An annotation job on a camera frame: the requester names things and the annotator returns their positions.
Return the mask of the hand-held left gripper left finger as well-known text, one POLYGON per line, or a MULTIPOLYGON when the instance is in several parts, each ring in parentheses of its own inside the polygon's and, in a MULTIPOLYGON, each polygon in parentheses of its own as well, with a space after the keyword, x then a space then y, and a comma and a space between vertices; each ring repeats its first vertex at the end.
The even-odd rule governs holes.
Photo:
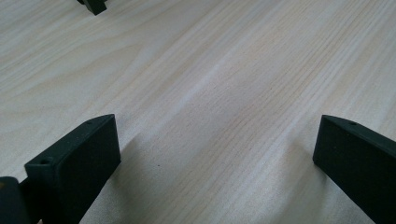
POLYGON ((78 224, 119 164, 115 116, 83 122, 25 164, 35 220, 78 224))

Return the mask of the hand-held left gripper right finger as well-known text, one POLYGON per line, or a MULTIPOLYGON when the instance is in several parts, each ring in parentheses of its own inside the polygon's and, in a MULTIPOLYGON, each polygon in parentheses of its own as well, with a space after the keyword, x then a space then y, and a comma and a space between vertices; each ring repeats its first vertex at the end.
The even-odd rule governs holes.
POLYGON ((357 122, 324 115, 313 162, 375 224, 396 224, 396 142, 357 122))

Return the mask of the black two-tier metal rack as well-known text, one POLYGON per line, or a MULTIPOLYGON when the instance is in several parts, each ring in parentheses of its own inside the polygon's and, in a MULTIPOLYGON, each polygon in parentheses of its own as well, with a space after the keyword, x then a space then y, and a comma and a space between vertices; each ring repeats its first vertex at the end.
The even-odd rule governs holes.
POLYGON ((77 0, 84 5, 93 15, 98 15, 106 10, 106 0, 77 0))

